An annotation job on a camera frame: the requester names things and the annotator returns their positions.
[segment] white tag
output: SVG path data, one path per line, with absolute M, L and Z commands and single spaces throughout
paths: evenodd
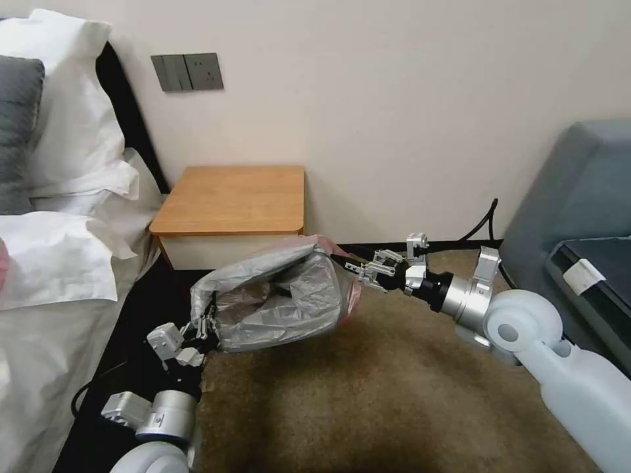
M 597 282 L 606 281 L 605 277 L 585 258 L 581 258 L 565 271 L 563 279 L 577 296 L 580 296 Z

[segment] power cord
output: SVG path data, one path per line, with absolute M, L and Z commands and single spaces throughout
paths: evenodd
M 90 388 L 90 386 L 92 386 L 96 381 L 100 381 L 105 375 L 110 374 L 112 371 L 119 369 L 121 366 L 125 365 L 127 362 L 128 360 L 122 361 L 121 363 L 118 363 L 117 365 L 109 368 L 108 370 L 103 371 L 101 374 L 99 374 L 95 378 L 92 378 L 90 381 L 85 383 L 81 388 L 79 388 L 79 390 L 73 396 L 72 401 L 70 402 L 70 410 L 72 411 L 72 416 L 75 419 L 79 418 L 79 409 L 77 408 L 77 402 L 79 401 L 79 397 L 81 396 L 81 394 L 87 391 Z
M 494 234 L 494 230 L 493 230 L 493 217 L 495 216 L 495 209 L 498 207 L 498 202 L 499 202 L 499 200 L 497 198 L 493 199 L 493 202 L 491 202 L 490 209 L 488 210 L 486 215 L 482 218 L 482 220 L 480 220 L 480 223 L 478 223 L 475 227 L 473 227 L 473 230 L 471 230 L 469 233 L 467 233 L 465 236 L 463 236 L 458 241 L 468 240 L 479 229 L 481 229 L 486 222 L 488 222 L 488 238 L 489 238 L 489 240 L 491 240 L 491 243 L 495 243 L 497 240 L 495 239 L 495 234 Z M 506 284 L 508 284 L 508 287 L 510 287 L 511 289 L 517 289 L 517 286 L 515 285 L 515 283 L 511 279 L 511 277 L 506 273 L 506 270 L 504 269 L 504 266 L 502 265 L 501 262 L 500 262 L 499 269 L 500 269 L 500 274 L 502 275 L 502 277 L 506 281 Z

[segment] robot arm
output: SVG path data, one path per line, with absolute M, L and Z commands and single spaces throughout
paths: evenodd
M 559 312 L 525 290 L 492 297 L 500 257 L 482 248 L 473 278 L 429 271 L 427 239 L 408 237 L 408 258 L 387 251 L 349 271 L 367 285 L 399 288 L 454 319 L 456 332 L 495 356 L 522 364 L 541 385 L 546 407 L 604 472 L 631 462 L 631 381 L 606 358 L 563 339 Z
M 504 361 L 522 364 L 540 383 L 548 409 L 602 471 L 628 471 L 631 381 L 605 358 L 564 340 L 561 317 L 545 298 L 524 290 L 492 297 L 500 264 L 497 250 L 481 249 L 469 280 L 429 270 L 429 245 L 423 233 L 408 237 L 407 250 L 406 258 L 380 250 L 369 262 L 332 258 L 370 287 L 383 292 L 400 289 L 422 299 L 433 311 L 451 316 L 464 339 Z M 181 330 L 173 324 L 160 326 L 147 337 L 165 369 L 178 381 L 186 380 L 183 386 L 189 392 L 195 384 L 199 389 L 205 356 L 217 344 L 209 336 L 212 331 L 206 330 L 209 324 L 212 314 Z M 150 467 L 167 471 L 160 469 L 160 462 L 167 461 L 184 468 L 184 458 L 191 466 L 196 403 L 195 395 L 180 391 L 160 392 L 153 403 L 132 393 L 113 395 L 102 411 L 104 417 L 133 428 L 140 440 L 159 440 L 129 452 L 113 471 L 145 473 Z M 164 441 L 180 451 L 188 449 L 188 456 L 167 451 Z

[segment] white wall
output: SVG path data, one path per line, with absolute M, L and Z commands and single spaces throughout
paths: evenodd
M 501 234 L 558 133 L 631 114 L 628 0 L 3 0 L 104 20 L 168 179 L 302 163 L 307 231 Z M 225 91 L 167 95 L 149 56 L 217 52 Z

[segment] wooden nightstand top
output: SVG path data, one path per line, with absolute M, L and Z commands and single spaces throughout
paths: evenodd
M 149 227 L 162 236 L 296 235 L 302 166 L 187 168 Z

